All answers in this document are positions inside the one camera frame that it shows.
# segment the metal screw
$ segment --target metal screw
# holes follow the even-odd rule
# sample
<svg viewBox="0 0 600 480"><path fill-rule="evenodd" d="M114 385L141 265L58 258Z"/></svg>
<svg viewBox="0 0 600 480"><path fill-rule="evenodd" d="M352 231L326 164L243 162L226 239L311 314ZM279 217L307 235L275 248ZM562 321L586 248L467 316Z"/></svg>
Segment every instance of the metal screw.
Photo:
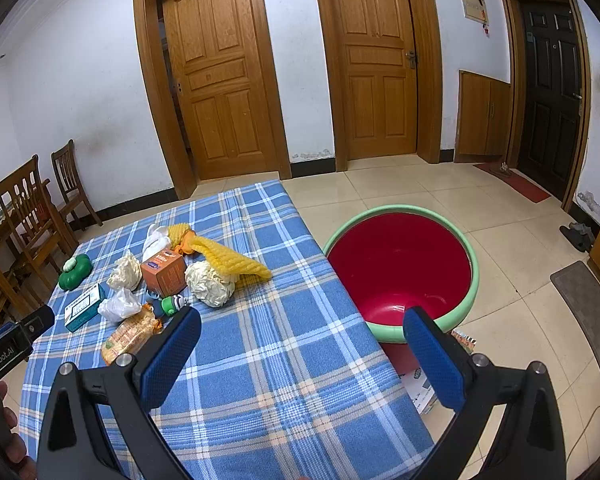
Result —
<svg viewBox="0 0 600 480"><path fill-rule="evenodd" d="M68 375L74 369L71 363L62 363L60 365L60 375Z"/></svg>
<svg viewBox="0 0 600 480"><path fill-rule="evenodd" d="M471 356L471 361L480 368L484 368L490 363L489 358L485 354L473 354Z"/></svg>
<svg viewBox="0 0 600 480"><path fill-rule="evenodd" d="M546 373L546 366L544 366L544 363L541 363L540 361L533 361L531 363L531 369L536 374L544 374L544 373Z"/></svg>
<svg viewBox="0 0 600 480"><path fill-rule="evenodd" d="M131 357L131 354L120 354L118 357L116 357L116 364L118 366L125 367L130 364L132 360L133 358Z"/></svg>

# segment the orange box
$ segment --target orange box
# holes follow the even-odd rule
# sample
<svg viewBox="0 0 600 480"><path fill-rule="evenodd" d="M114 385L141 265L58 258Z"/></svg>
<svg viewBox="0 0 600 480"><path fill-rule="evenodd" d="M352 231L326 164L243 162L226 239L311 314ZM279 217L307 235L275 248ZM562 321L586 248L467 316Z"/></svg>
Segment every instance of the orange box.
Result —
<svg viewBox="0 0 600 480"><path fill-rule="evenodd" d="M140 265L146 287L163 298L179 293L187 286L184 258L169 249L163 249Z"/></svg>

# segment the peeling paint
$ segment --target peeling paint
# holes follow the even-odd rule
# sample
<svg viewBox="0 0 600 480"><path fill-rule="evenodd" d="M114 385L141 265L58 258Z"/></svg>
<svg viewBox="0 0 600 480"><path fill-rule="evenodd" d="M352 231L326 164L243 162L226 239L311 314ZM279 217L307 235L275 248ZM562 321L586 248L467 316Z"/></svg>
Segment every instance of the peeling paint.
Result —
<svg viewBox="0 0 600 480"><path fill-rule="evenodd" d="M580 192L578 193L578 198L582 200L593 213L600 216L600 204L595 201L592 192Z"/></svg>
<svg viewBox="0 0 600 480"><path fill-rule="evenodd" d="M294 153L291 162L304 162L306 160L317 160L318 158L333 158L335 155L331 150L322 150L318 153Z"/></svg>

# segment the human hand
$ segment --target human hand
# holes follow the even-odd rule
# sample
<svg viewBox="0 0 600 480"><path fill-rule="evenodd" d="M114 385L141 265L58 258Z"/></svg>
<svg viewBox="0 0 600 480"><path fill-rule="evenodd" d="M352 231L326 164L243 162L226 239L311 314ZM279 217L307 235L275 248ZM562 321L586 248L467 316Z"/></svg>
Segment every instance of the human hand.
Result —
<svg viewBox="0 0 600 480"><path fill-rule="evenodd" d="M2 400L7 395L7 389L7 383L0 381L0 398ZM11 430L18 425L18 417L13 410L5 406L3 415ZM18 474L22 480L36 480L36 463L30 456L27 456L27 447L19 434L12 433L11 442L4 448L4 452L11 462L18 465Z"/></svg>

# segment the blue gripper pad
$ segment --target blue gripper pad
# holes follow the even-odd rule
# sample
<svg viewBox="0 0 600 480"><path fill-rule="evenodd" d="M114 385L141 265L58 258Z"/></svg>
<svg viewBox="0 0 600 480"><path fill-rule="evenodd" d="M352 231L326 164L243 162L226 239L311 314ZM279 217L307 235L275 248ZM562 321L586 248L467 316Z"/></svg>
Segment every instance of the blue gripper pad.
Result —
<svg viewBox="0 0 600 480"><path fill-rule="evenodd" d="M202 320L198 311L183 307L165 330L149 339L138 352L134 384L142 408L147 413L161 406L167 398L200 339L201 330Z"/></svg>
<svg viewBox="0 0 600 480"><path fill-rule="evenodd" d="M426 323L418 310L427 315L419 308L405 311L402 322L404 338L442 405L458 413L464 405L464 379L439 341L440 337L447 336L432 320Z"/></svg>

